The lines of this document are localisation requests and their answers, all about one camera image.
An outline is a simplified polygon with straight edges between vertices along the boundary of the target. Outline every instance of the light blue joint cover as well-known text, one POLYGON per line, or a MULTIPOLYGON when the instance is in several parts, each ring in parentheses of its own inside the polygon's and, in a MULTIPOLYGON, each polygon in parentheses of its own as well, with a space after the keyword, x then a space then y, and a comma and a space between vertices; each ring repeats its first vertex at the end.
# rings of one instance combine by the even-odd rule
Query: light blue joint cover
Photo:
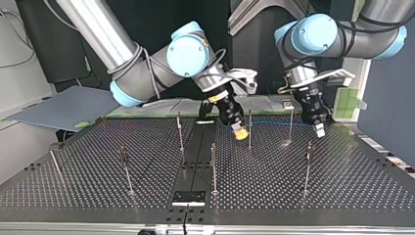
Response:
POLYGON ((294 48, 305 56, 316 56, 327 51, 338 36, 336 22, 325 14, 316 14, 301 20, 291 34, 294 48))
POLYGON ((295 22, 291 22, 291 23, 287 23, 284 26, 278 28, 277 30, 275 30, 274 32, 274 38, 275 38, 275 45, 278 44, 278 42, 281 40, 281 38, 283 38, 284 34, 286 34, 288 32, 288 30, 290 30, 290 28, 296 24, 298 21, 295 22))
POLYGON ((113 92, 114 99, 122 106, 127 108, 132 108, 147 101, 140 101, 137 99, 132 98, 131 96, 125 94, 116 84, 115 81, 111 82, 110 85, 111 92, 113 92))
POLYGON ((200 36, 191 34, 195 31, 202 29, 196 22, 190 22, 171 35, 173 41, 168 46, 167 63, 179 76, 195 76, 208 65, 209 45, 200 36))
POLYGON ((196 31, 204 32, 197 22, 190 22, 180 27, 179 29, 175 30, 173 34, 171 34, 171 39, 174 40, 176 37, 186 35, 192 32, 196 32, 196 31))
POLYGON ((381 55, 375 57, 375 60, 383 60, 390 57, 393 57, 396 55, 402 47, 405 45, 405 39, 408 35, 408 30, 406 29, 406 26, 401 26, 399 28, 399 32, 397 33, 397 37, 394 40, 394 42, 391 44, 391 46, 384 51, 381 55))

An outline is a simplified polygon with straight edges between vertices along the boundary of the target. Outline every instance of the white wall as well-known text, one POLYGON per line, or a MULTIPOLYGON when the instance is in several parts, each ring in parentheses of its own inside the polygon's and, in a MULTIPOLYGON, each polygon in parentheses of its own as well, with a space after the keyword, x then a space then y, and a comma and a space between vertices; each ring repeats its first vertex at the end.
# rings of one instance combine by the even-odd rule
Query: white wall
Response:
MULTIPOLYGON (((18 12, 15 0, 1 0, 0 8, 18 12)), ((20 23, 9 19, 24 36, 20 23)), ((0 21, 0 67, 24 61, 30 55, 31 51, 0 21)), ((0 69, 0 113, 49 95, 50 86, 36 57, 24 65, 0 69)))
MULTIPOLYGON (((18 13, 15 0, 0 0, 0 8, 18 13)), ((9 19, 25 38, 21 24, 9 19)), ((1 20, 0 67, 19 63, 30 55, 31 51, 1 20)), ((51 88, 36 57, 24 65, 0 69, 0 120, 51 95, 51 88)), ((54 132, 51 128, 0 121, 0 184, 45 155, 48 146, 57 141, 54 132)))

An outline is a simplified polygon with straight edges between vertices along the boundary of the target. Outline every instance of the perforated metal table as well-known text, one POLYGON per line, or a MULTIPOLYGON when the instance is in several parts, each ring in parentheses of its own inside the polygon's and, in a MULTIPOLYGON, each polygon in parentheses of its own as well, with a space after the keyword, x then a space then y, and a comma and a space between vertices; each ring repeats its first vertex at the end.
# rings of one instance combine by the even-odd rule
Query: perforated metal table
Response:
POLYGON ((181 122, 184 153, 175 118, 108 118, 84 129, 55 151, 62 174, 47 155, 0 186, 0 231, 11 222, 177 231, 212 225, 216 232, 233 226, 415 231, 413 179, 342 125, 328 126, 326 137, 318 139, 296 118, 293 142, 284 146, 288 117, 254 117, 249 150, 248 140, 236 141, 220 122, 181 122), (315 152, 304 193, 308 141, 315 152), (212 143, 216 195, 211 194, 212 143), (121 145, 131 158, 133 196, 118 161, 121 145), (179 191, 205 192, 205 206, 174 207, 179 191))

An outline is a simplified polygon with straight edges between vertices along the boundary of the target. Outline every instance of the dark background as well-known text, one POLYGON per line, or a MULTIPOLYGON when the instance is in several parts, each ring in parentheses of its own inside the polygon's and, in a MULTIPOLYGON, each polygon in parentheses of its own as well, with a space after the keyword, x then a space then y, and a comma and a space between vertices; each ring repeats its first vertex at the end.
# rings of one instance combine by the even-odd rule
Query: dark background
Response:
MULTIPOLYGON (((60 23, 42 0, 16 1, 45 75, 49 82, 55 83, 58 92, 77 85, 76 78, 84 86, 109 89, 111 77, 107 75, 107 69, 78 32, 60 23), (84 55, 88 58, 92 73, 86 69, 84 55)), ((190 21, 197 21, 204 29, 213 50, 227 49, 225 62, 230 68, 258 71, 257 94, 275 94, 277 88, 283 85, 283 67, 273 33, 276 28, 294 18, 282 8, 265 9, 237 35, 231 37, 228 34, 228 18, 241 0, 107 2, 130 37, 151 54, 167 45, 171 41, 171 33, 177 28, 190 21)), ((50 3, 69 22, 55 0, 50 0, 50 3)), ((313 0, 310 3, 316 12, 330 13, 338 20, 350 20, 354 1, 313 0)), ((317 65, 322 69, 339 68, 341 64, 342 61, 317 60, 317 65)), ((332 94, 334 97, 335 91, 327 92, 327 96, 332 94)), ((162 96, 204 99, 201 90, 191 79, 184 79, 163 92, 162 96)))

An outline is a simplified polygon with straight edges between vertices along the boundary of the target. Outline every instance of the vertical post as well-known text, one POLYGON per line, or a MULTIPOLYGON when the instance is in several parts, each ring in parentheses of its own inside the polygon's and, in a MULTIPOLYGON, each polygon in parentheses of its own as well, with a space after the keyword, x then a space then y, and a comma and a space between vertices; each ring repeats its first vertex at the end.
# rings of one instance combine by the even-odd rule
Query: vertical post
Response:
POLYGON ((294 121, 294 109, 295 109, 295 107, 293 106, 292 101, 283 101, 282 104, 283 104, 284 110, 291 111, 291 114, 290 114, 290 130, 289 130, 289 133, 288 133, 288 139, 283 142, 283 146, 289 146, 293 142, 292 134, 293 134, 293 121, 294 121))
POLYGON ((213 168, 213 195, 217 195, 217 185, 216 185, 216 146, 214 144, 211 144, 210 148, 210 157, 211 161, 210 164, 213 168))
POLYGON ((250 110, 250 149, 253 146, 253 113, 250 110))
POLYGON ((62 182, 65 185, 64 176, 62 175, 61 167, 58 164, 58 161, 56 159, 55 153, 53 150, 49 151, 50 155, 52 156, 53 163, 55 165, 56 170, 58 171, 59 176, 61 177, 62 182))
POLYGON ((177 114, 177 128, 179 129, 179 136, 180 136, 180 151, 184 152, 183 133, 182 133, 182 126, 180 123, 180 112, 177 114))
POLYGON ((127 182, 128 182, 128 187, 129 187, 128 194, 132 196, 135 194, 135 192, 132 187, 131 177, 130 177, 129 170, 128 170, 128 156, 127 156, 127 150, 126 150, 125 145, 121 145, 119 147, 119 161, 121 163, 121 166, 124 168, 125 176, 127 177, 127 182))
POLYGON ((307 159, 307 171, 306 171, 306 174, 305 174, 304 194, 303 194, 304 198, 306 197, 306 195, 308 193, 308 191, 307 191, 308 178, 309 178, 309 173, 310 173, 311 159, 313 157, 313 146, 312 146, 311 141, 308 141, 305 156, 306 156, 306 159, 307 159))

